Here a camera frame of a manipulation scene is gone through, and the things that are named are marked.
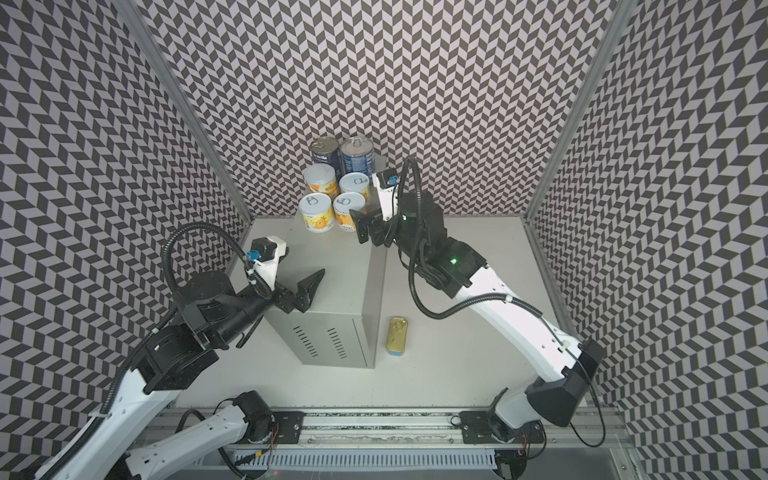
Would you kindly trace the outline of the white lid can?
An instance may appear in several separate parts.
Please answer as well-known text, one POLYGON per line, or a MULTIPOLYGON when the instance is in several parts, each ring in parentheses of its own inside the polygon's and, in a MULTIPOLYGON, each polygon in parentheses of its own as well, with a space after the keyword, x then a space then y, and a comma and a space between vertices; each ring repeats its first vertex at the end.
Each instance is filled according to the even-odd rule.
POLYGON ((335 225, 331 197, 323 193, 310 193, 299 201, 298 210, 308 231, 324 233, 335 225))
POLYGON ((310 193, 321 193, 335 199, 339 195, 339 187, 335 169, 325 163, 312 164, 302 172, 310 193))
POLYGON ((351 212, 361 212, 366 207, 365 197, 357 192, 346 192, 338 195, 333 201, 333 209, 339 227, 345 232, 355 232, 355 224, 351 212))
POLYGON ((370 179, 364 173, 347 173, 339 180, 338 185, 342 193, 359 193, 366 203, 370 201, 370 179))

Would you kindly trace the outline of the blue label tin can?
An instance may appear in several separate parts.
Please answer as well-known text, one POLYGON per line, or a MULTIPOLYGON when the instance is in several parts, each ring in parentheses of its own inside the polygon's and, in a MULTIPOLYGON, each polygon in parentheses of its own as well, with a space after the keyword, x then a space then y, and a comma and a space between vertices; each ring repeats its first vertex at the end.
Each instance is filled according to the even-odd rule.
POLYGON ((345 139, 340 145, 344 172, 362 173, 371 177, 376 172, 374 143, 365 136, 345 139))

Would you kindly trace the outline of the tomato can dark label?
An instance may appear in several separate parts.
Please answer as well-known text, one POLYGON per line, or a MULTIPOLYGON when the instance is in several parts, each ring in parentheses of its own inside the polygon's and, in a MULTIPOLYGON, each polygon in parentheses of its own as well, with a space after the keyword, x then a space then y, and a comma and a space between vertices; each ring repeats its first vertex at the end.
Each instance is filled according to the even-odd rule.
POLYGON ((309 144, 309 153, 313 164, 329 165, 334 169, 337 179, 343 176, 340 143, 335 137, 323 135, 313 139, 309 144))

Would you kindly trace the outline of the gold rectangular sardine tin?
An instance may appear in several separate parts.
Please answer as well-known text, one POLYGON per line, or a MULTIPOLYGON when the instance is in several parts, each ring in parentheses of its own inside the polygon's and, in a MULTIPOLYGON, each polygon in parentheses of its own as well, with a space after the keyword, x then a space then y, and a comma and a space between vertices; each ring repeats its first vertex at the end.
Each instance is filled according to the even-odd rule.
POLYGON ((385 348, 390 355, 402 356, 406 348, 408 321, 402 317, 390 320, 385 348))

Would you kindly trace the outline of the white lid can front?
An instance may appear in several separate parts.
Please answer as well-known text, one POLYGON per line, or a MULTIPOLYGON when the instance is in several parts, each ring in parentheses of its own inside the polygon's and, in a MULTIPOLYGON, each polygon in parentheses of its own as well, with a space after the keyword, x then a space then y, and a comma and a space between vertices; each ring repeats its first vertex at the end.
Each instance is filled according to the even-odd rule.
POLYGON ((338 195, 333 201, 333 209, 339 227, 345 232, 355 232, 355 224, 351 212, 361 212, 366 207, 365 197, 357 192, 346 192, 338 195))

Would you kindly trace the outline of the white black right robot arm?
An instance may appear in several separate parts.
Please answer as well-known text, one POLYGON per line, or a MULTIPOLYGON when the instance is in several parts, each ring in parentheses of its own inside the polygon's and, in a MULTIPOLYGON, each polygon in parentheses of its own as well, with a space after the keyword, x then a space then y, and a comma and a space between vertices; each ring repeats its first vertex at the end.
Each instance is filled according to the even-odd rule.
POLYGON ((541 420, 568 427, 583 398, 595 396, 593 381, 604 348, 549 322, 517 296, 481 254, 449 236, 442 210, 430 194, 407 193, 388 213, 353 210, 351 219, 360 243, 395 245, 407 255, 409 290, 423 315, 444 320, 472 310, 532 365, 532 383, 516 392, 503 389, 487 410, 492 437, 501 442, 531 438, 534 424, 541 420))

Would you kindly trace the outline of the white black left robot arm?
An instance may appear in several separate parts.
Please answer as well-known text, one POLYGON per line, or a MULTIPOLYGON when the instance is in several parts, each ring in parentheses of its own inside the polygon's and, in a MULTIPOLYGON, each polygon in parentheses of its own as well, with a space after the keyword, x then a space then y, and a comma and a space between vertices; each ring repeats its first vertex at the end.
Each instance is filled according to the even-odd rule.
POLYGON ((292 292, 278 286, 265 299, 236 293, 228 276, 195 275, 174 294, 171 323, 129 355, 104 405, 58 454, 27 473, 29 479, 166 479, 194 460, 247 442, 272 447, 280 433, 273 411, 254 390, 231 405, 147 447, 133 443, 157 414, 175 401, 238 335, 249 337, 273 306, 305 312, 325 275, 318 270, 292 292))

